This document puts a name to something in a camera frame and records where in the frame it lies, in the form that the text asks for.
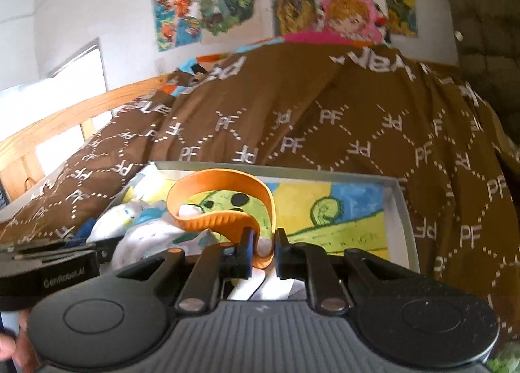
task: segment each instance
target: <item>wooden headboard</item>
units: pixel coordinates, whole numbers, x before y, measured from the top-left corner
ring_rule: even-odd
[[[139,81],[84,100],[24,128],[0,142],[0,181],[11,201],[45,177],[36,146],[79,125],[87,141],[94,133],[92,118],[124,105],[167,81],[168,75]]]

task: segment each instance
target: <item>white wall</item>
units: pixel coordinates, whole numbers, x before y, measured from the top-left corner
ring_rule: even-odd
[[[36,0],[35,31],[41,76],[99,37],[108,89],[157,75],[157,64],[169,71],[192,56],[236,47],[196,44],[159,52],[152,0]]]
[[[233,50],[243,43],[193,44],[159,52],[152,0],[35,0],[36,58],[44,77],[84,45],[99,37],[107,86],[113,89],[175,69],[188,58]],[[263,23],[272,25],[263,0]],[[417,0],[419,37],[393,37],[406,56],[456,63],[447,0]],[[259,32],[261,39],[267,36]]]
[[[0,0],[0,91],[38,80],[34,0]]]

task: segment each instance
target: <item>human hand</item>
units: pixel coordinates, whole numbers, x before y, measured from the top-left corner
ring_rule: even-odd
[[[23,373],[34,373],[40,362],[27,336],[28,315],[29,310],[20,313],[20,333],[16,340],[8,335],[0,335],[0,361],[12,358]]]

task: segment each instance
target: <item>brown bedspread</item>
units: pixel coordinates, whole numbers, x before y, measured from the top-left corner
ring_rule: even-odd
[[[98,216],[147,160],[393,176],[405,190],[421,271],[485,298],[503,337],[513,337],[520,238],[508,186],[519,157],[489,105],[456,75],[384,46],[285,43],[233,55],[193,93],[128,105],[0,242],[63,236]]]

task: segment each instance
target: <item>orange handle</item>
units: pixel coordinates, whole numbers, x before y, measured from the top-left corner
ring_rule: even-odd
[[[271,219],[271,240],[274,237],[276,214],[275,202],[269,188],[252,175],[232,169],[205,169],[194,172],[179,179],[171,188],[166,199],[166,207],[173,217],[176,227],[185,231],[195,232],[211,229],[222,234],[231,242],[238,244],[244,228],[250,227],[255,231],[255,253],[253,267],[266,268],[272,261],[274,245],[267,256],[260,256],[256,252],[256,244],[260,236],[258,221],[248,213],[235,210],[219,210],[203,213],[191,217],[179,217],[179,209],[191,196],[204,191],[230,190],[243,192],[260,200]]]

